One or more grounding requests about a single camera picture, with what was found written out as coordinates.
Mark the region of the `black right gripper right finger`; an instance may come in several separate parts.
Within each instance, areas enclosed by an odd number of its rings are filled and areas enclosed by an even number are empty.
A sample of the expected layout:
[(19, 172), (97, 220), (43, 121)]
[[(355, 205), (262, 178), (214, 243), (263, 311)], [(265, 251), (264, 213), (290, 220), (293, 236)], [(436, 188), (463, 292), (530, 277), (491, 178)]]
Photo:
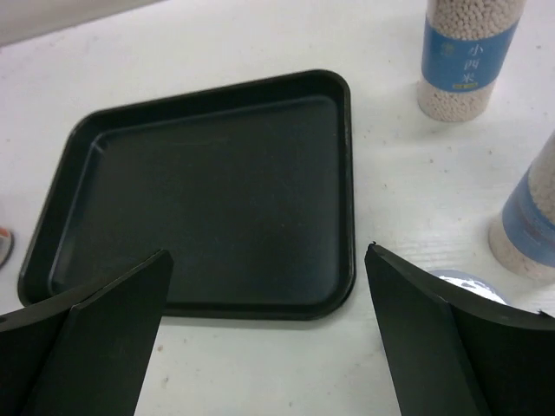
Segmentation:
[(365, 255), (403, 415), (552, 415), (554, 319), (452, 285), (378, 244)]

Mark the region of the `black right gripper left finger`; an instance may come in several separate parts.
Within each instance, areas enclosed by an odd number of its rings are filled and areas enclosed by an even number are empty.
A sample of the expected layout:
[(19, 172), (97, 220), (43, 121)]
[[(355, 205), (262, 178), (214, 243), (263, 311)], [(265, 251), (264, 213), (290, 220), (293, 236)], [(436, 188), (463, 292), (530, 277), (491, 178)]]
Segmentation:
[(158, 250), (1, 317), (3, 415), (132, 415), (137, 407), (173, 260)]

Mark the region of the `sauce jar white lid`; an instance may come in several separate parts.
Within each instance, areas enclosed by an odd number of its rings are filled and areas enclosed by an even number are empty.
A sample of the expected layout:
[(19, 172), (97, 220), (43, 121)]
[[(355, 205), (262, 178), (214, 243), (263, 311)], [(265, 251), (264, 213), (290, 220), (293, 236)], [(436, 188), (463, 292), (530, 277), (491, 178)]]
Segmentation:
[(10, 259), (15, 244), (14, 233), (5, 227), (0, 227), (0, 267)]
[(506, 299), (489, 283), (459, 270), (430, 270), (430, 274), (493, 302), (508, 305)]

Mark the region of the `grain bottle blue label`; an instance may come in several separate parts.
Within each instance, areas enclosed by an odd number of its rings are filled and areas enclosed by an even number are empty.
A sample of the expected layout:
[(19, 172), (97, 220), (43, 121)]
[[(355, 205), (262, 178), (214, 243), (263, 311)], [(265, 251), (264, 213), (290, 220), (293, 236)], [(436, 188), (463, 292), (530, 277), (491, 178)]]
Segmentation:
[(429, 1), (417, 102), (445, 122), (481, 115), (522, 17), (524, 1)]
[(532, 161), (491, 223), (488, 242), (498, 262), (538, 282), (554, 281), (554, 137)]

